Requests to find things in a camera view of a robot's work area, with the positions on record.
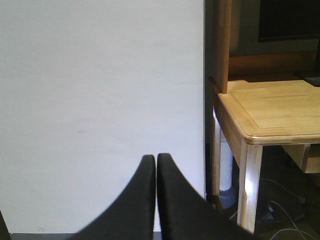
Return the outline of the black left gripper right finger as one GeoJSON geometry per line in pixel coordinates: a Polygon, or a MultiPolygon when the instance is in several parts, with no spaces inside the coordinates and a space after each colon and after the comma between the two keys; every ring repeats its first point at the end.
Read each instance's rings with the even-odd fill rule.
{"type": "Polygon", "coordinates": [[[157,202],[164,240],[255,239],[205,201],[169,153],[157,156],[157,202]]]}

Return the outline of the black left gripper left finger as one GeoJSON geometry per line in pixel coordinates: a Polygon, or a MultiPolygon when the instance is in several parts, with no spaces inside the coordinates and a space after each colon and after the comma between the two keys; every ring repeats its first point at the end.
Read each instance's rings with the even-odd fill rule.
{"type": "Polygon", "coordinates": [[[114,202],[70,240],[151,240],[155,218],[155,157],[144,155],[114,202]]]}

